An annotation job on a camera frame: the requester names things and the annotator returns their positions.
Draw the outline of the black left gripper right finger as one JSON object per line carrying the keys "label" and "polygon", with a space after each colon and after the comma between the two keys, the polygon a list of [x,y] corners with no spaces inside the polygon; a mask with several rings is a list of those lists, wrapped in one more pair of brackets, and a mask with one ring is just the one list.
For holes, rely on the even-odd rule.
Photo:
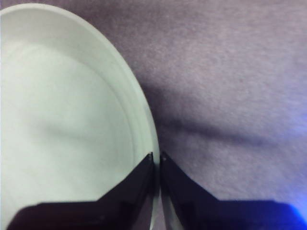
{"label": "black left gripper right finger", "polygon": [[166,224],[181,230],[305,230],[296,208],[270,200],[219,200],[165,153],[160,185]]}

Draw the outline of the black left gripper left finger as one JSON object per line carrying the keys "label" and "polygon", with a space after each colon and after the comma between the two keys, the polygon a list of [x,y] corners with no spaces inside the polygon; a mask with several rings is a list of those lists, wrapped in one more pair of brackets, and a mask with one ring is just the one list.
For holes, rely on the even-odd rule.
{"label": "black left gripper left finger", "polygon": [[152,153],[96,201],[41,203],[20,209],[10,230],[147,230],[154,198]]}

